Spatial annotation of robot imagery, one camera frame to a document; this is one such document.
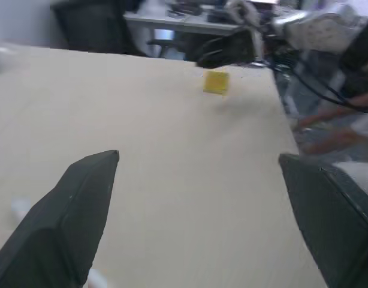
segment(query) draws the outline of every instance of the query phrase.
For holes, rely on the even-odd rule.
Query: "yellow cube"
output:
[[[228,91],[230,75],[226,72],[207,71],[204,92],[222,94]]]

